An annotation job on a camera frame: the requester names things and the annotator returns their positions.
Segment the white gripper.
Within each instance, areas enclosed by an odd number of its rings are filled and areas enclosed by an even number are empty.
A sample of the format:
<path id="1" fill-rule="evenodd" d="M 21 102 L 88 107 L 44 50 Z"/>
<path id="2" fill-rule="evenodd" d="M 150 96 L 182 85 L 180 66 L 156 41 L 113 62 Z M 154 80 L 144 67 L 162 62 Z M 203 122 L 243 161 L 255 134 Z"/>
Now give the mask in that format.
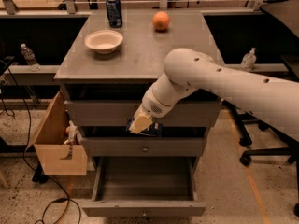
<path id="1" fill-rule="evenodd" d="M 150 86 L 134 114 L 134 120 L 129 127 L 129 131 L 131 133 L 141 133 L 152 124 L 152 119 L 164 117 L 173 107 L 173 105 L 163 105 L 154 96 L 153 87 Z"/>

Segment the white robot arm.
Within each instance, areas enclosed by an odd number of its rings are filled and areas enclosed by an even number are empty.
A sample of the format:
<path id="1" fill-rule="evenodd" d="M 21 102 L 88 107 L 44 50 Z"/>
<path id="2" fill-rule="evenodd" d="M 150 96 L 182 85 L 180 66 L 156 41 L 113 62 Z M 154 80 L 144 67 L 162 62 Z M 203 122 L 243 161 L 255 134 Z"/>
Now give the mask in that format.
<path id="1" fill-rule="evenodd" d="M 251 113 L 255 118 L 299 140 L 299 83 L 226 68 L 202 52 L 174 49 L 164 59 L 164 72 L 146 91 L 129 126 L 148 129 L 181 99 L 202 89 Z"/>

